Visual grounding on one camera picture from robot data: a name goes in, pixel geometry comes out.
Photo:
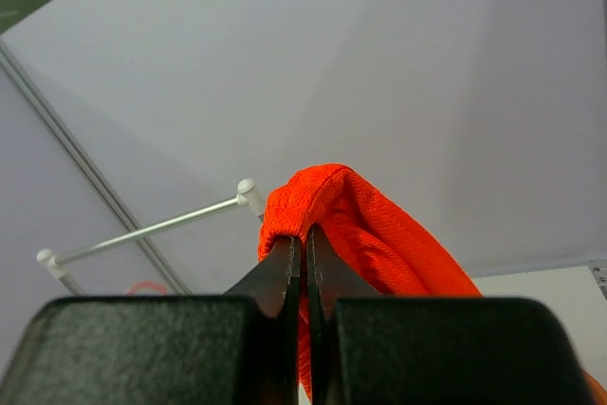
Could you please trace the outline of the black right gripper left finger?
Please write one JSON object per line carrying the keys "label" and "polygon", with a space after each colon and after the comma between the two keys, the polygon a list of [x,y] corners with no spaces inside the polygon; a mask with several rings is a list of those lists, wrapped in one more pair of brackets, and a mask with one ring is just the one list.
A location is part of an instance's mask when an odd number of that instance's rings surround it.
{"label": "black right gripper left finger", "polygon": [[62,298],[28,324],[5,404],[294,404],[301,243],[221,295]]}

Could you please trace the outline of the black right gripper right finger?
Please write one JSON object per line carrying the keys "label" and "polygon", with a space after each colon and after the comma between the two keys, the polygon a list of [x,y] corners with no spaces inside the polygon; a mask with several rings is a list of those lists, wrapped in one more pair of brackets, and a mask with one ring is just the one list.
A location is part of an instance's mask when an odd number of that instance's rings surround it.
{"label": "black right gripper right finger", "polygon": [[526,298],[379,294],[320,228],[306,240],[316,404],[589,404],[556,316]]}

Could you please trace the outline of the orange shorts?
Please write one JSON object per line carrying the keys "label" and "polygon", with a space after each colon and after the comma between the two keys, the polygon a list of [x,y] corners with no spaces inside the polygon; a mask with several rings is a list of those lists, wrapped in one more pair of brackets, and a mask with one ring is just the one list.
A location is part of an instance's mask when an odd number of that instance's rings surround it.
{"label": "orange shorts", "polygon": [[339,164],[299,171],[267,199],[258,257],[265,260],[282,237],[301,243],[297,366],[312,403],[306,240],[316,227],[342,261],[383,296],[480,298],[432,235],[355,171]]}

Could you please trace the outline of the pink clothes hanger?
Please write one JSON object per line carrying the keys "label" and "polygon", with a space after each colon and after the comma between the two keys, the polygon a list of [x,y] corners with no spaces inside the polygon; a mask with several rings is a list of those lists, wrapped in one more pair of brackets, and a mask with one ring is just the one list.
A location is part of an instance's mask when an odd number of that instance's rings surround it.
{"label": "pink clothes hanger", "polygon": [[136,295],[167,295],[168,289],[165,285],[152,281],[140,281],[131,285],[125,292],[128,296]]}

